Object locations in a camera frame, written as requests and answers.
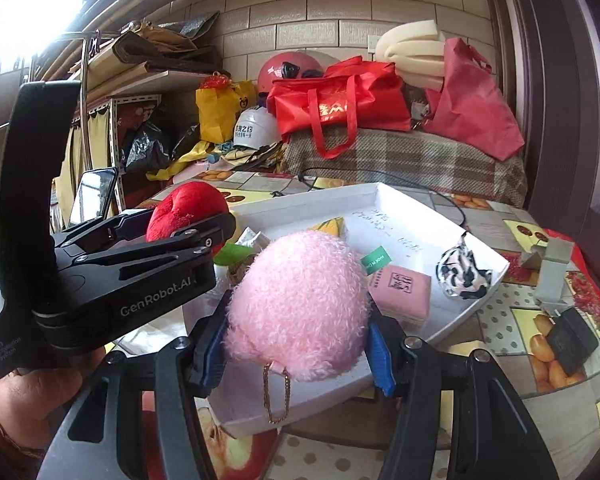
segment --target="brick wall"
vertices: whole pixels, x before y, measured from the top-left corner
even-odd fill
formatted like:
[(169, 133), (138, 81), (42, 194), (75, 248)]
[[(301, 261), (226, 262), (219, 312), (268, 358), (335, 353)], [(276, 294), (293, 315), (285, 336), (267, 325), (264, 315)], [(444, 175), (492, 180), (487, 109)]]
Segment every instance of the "brick wall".
[(263, 63), (285, 50), (306, 49), (321, 62), (324, 54), (371, 59), (367, 35), (429, 19), (494, 64), (487, 0), (178, 0), (152, 17), (170, 22), (210, 10), (222, 12), (212, 30), (213, 44), (234, 80), (256, 79)]

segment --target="pink box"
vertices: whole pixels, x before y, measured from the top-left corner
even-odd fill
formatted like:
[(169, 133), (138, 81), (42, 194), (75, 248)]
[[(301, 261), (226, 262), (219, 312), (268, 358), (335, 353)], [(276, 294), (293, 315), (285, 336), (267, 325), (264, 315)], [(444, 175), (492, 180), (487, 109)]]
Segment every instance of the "pink box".
[(369, 278), (369, 293), (384, 315), (416, 325), (429, 317), (430, 276), (387, 265)]

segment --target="human hand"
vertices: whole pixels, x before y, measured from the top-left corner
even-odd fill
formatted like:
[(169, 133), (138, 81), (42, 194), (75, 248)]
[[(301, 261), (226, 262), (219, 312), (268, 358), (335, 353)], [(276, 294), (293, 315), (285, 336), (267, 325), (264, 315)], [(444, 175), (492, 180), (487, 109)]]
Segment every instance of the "human hand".
[[(92, 370), (102, 360), (104, 348), (88, 356), (85, 368)], [(51, 442), (47, 417), (70, 400), (82, 386), (82, 375), (74, 368), (36, 370), (0, 379), (0, 425), (18, 446), (45, 449)]]

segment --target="yellow curtain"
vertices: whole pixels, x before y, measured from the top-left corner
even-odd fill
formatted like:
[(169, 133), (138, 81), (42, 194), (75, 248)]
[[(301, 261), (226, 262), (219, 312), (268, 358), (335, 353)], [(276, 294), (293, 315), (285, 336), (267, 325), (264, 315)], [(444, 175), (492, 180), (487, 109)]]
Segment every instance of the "yellow curtain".
[[(109, 110), (89, 117), (89, 141), (91, 163), (94, 170), (111, 166), (109, 156)], [(56, 194), (62, 212), (64, 225), (69, 222), (71, 208), (74, 205), (75, 189), (84, 173), (82, 158), (82, 129), (74, 126), (69, 132), (64, 161), (60, 175), (56, 178)]]

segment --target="bracelet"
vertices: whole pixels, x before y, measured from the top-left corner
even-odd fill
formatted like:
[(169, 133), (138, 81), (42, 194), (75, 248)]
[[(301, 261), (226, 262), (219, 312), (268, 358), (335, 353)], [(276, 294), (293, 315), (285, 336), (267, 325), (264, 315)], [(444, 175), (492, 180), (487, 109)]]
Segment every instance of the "bracelet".
[(31, 449), (29, 447), (22, 447), (19, 444), (17, 444), (16, 442), (14, 442), (13, 439), (7, 434), (7, 432), (4, 431), (4, 428), (2, 427), (1, 423), (0, 423), (0, 436), (4, 440), (6, 440), (11, 446), (13, 446), (15, 449), (17, 449), (20, 453), (22, 453), (24, 456), (28, 456), (29, 458), (35, 458), (37, 460), (40, 460), (45, 455), (45, 452), (43, 450)]

